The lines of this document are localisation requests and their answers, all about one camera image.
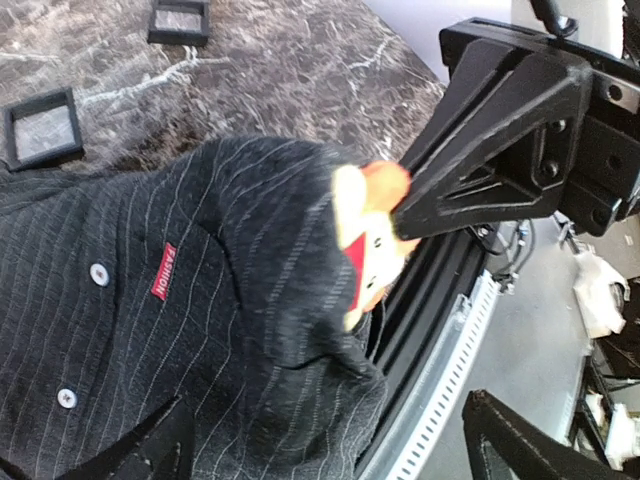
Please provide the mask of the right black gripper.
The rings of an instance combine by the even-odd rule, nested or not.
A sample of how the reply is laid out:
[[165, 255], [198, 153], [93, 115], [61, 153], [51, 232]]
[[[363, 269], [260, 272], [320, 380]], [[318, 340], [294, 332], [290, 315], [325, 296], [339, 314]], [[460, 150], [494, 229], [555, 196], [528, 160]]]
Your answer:
[[564, 121], [575, 127], [588, 104], [559, 210], [598, 237], [639, 211], [637, 66], [479, 18], [443, 29], [440, 46], [450, 83], [400, 162], [411, 174], [392, 215], [401, 239], [552, 213], [565, 184]]

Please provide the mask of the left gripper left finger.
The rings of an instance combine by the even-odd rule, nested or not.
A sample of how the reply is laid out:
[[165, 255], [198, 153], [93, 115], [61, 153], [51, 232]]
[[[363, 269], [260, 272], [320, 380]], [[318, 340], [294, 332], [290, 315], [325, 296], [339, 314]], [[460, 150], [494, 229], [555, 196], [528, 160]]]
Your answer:
[[62, 477], [73, 479], [189, 479], [194, 420], [183, 400], [167, 401], [133, 430]]

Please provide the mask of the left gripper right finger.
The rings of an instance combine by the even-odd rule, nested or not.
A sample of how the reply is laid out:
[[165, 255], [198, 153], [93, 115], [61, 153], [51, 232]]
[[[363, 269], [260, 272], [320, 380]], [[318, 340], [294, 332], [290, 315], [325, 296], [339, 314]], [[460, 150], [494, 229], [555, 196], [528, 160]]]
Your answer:
[[464, 435], [474, 479], [625, 479], [544, 434], [486, 390], [470, 392]]

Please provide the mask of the flower brooch green orange yellow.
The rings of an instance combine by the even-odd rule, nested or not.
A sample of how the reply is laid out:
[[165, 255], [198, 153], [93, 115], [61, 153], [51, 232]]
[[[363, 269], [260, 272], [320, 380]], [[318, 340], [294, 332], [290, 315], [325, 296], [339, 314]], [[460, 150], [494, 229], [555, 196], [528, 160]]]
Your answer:
[[391, 218], [410, 184], [406, 169], [389, 161], [348, 164], [333, 172], [337, 243], [356, 272], [354, 297], [344, 316], [347, 331], [380, 302], [419, 243], [400, 239]]

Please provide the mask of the black pinstriped shirt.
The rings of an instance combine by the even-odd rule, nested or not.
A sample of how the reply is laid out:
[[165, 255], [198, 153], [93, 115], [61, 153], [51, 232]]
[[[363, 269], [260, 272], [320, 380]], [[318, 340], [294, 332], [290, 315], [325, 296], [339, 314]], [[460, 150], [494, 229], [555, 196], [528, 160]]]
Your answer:
[[196, 479], [351, 479], [387, 385], [346, 330], [342, 149], [212, 140], [152, 172], [1, 175], [1, 475], [53, 479], [174, 401]]

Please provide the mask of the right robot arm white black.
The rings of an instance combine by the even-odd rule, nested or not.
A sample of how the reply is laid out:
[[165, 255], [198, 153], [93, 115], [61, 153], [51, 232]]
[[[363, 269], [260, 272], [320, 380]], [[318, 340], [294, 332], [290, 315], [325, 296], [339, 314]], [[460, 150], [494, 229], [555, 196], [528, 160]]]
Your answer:
[[429, 237], [554, 212], [594, 236], [639, 208], [635, 1], [535, 1], [529, 21], [443, 29], [447, 89], [402, 165], [398, 235]]

